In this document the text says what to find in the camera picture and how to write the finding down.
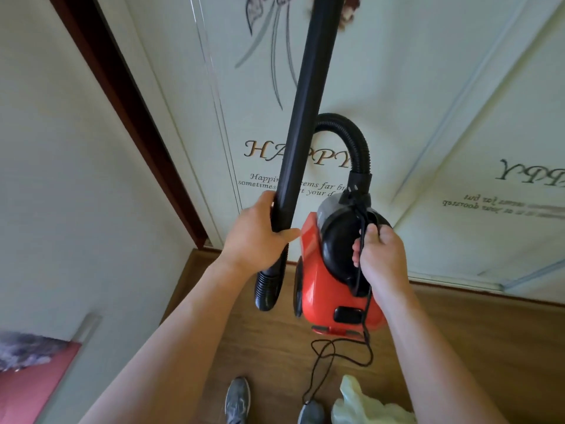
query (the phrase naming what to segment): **vacuum wheel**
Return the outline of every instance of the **vacuum wheel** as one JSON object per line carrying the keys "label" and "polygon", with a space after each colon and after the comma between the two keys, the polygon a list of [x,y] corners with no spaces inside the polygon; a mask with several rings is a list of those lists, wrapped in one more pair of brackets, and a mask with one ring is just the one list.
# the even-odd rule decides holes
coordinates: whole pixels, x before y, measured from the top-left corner
{"label": "vacuum wheel", "polygon": [[296,264],[296,272],[294,273],[294,315],[297,317],[302,316],[302,276],[303,276],[303,264],[302,256],[298,259]]}

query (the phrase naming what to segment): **power cord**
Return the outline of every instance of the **power cord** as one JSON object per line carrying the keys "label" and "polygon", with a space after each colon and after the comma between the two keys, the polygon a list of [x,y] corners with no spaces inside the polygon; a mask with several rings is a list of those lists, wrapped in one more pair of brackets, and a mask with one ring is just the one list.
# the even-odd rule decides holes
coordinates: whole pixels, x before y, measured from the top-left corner
{"label": "power cord", "polygon": [[[356,205],[354,207],[354,209],[355,209],[355,212],[357,213],[357,217],[361,221],[361,232],[360,232],[361,236],[360,236],[360,239],[359,239],[359,245],[360,245],[359,255],[361,255],[361,251],[363,251],[363,246],[364,246],[364,242],[365,242],[365,233],[367,232],[367,226],[368,226],[367,209],[366,209],[365,206],[362,206],[360,208],[358,205]],[[359,286],[360,277],[361,277],[361,265],[359,264],[359,267],[357,269],[357,287]],[[361,318],[361,326],[363,328],[363,341],[355,340],[355,339],[349,339],[347,337],[339,337],[338,339],[333,339],[333,340],[332,339],[315,339],[310,343],[310,347],[314,350],[314,353],[316,354],[316,361],[314,362],[314,366],[312,367],[312,372],[310,374],[310,386],[308,387],[306,392],[302,395],[302,403],[304,405],[310,403],[310,401],[314,398],[314,396],[320,390],[321,386],[324,384],[325,379],[328,377],[329,371],[332,368],[333,360],[335,359],[335,357],[343,358],[344,360],[347,360],[350,363],[353,363],[353,364],[355,364],[359,367],[369,367],[373,363],[373,359],[374,359],[375,356],[373,354],[373,350],[371,349],[371,343],[370,343],[371,342],[371,336],[370,336],[369,330],[367,330],[367,326],[365,324],[365,320],[367,319],[367,315],[368,315],[368,312],[369,312],[369,306],[371,305],[371,297],[372,297],[372,290],[371,290],[371,286],[369,286],[369,291],[368,291],[368,294],[367,294],[367,305],[365,306],[365,310],[364,310],[363,316]],[[324,343],[324,346],[318,352],[315,345],[320,343],[320,342]],[[369,351],[369,360],[366,363],[361,363],[361,362],[358,362],[357,360],[352,359],[351,357],[344,356],[342,354],[338,354],[336,352],[336,349],[335,349],[335,343],[336,342],[352,342],[353,344],[366,345],[367,349]],[[329,346],[331,346],[333,348],[333,352],[328,353],[328,354],[324,354],[325,350]],[[324,376],[322,377],[320,383],[318,384],[318,386],[316,387],[316,389],[314,390],[314,392],[312,393],[310,398],[308,400],[306,400],[308,393],[312,390],[312,387],[314,385],[314,373],[316,371],[318,363],[320,363],[320,360],[325,359],[325,358],[330,358],[328,369],[325,371]]]}

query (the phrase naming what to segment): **shoe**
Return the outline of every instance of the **shoe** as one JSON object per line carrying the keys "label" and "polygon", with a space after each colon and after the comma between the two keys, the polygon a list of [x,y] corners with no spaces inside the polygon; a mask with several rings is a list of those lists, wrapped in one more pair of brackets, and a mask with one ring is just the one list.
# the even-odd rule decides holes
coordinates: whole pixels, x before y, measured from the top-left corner
{"label": "shoe", "polygon": [[251,405],[251,391],[247,379],[237,377],[232,381],[225,397],[224,412],[228,424],[245,424]]}
{"label": "shoe", "polygon": [[315,400],[302,406],[298,416],[298,424],[324,424],[324,408]]}

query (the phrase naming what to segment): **hand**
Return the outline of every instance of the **hand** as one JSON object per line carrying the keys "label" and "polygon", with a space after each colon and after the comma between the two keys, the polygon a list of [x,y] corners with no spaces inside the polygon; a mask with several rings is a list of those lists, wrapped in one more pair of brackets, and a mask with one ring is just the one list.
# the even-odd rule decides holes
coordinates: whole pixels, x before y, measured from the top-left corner
{"label": "hand", "polygon": [[275,192],[263,192],[254,206],[244,209],[225,240],[220,256],[244,271],[247,277],[269,268],[277,261],[286,244],[300,236],[292,228],[274,233],[271,229],[271,205]]}
{"label": "hand", "polygon": [[379,305],[385,294],[410,289],[402,240],[389,226],[381,226],[380,231],[379,237],[376,225],[367,226],[360,258],[359,239],[353,243],[353,264],[359,267],[360,261],[363,275],[371,284]]}

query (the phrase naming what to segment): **floor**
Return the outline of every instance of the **floor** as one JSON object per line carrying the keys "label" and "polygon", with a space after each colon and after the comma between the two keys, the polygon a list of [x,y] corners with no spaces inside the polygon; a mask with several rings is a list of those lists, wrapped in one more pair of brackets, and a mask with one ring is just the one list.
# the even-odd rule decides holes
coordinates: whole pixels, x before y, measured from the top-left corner
{"label": "floor", "polygon": [[[216,254],[197,251],[187,264],[175,300],[200,278]],[[275,308],[262,313],[253,300],[254,280],[238,298],[208,378],[197,418],[225,423],[225,392],[232,378],[249,379],[249,422],[293,423],[307,389],[316,339],[292,311],[294,267],[287,267]],[[565,422],[565,309],[515,299],[415,285],[424,307],[479,383],[512,423]],[[336,359],[319,392],[327,410],[340,396],[341,378],[358,378],[363,391],[383,403],[411,409],[410,398],[387,328],[372,334],[375,361],[360,369]],[[342,346],[365,360],[363,349]]]}

